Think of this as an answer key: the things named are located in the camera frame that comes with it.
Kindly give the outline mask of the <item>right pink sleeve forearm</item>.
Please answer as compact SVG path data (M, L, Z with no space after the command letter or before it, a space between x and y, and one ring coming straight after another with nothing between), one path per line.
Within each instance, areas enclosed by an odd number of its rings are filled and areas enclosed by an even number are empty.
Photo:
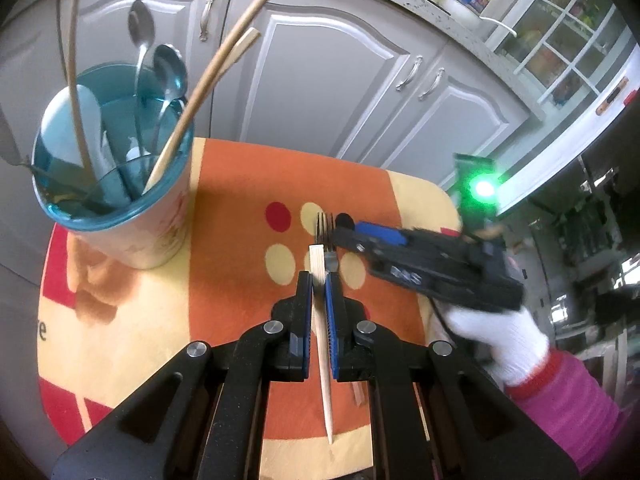
M612 454L629 422L581 360L551 350L532 374L506 387L512 401L585 476Z

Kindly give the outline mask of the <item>right white gloved hand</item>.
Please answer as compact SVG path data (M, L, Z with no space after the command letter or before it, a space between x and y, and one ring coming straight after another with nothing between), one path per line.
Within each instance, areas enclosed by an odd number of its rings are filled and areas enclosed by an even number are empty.
M490 313L444 304L445 323L457 336L487 344L503 385L525 384L550 356L548 337L538 328L526 307Z

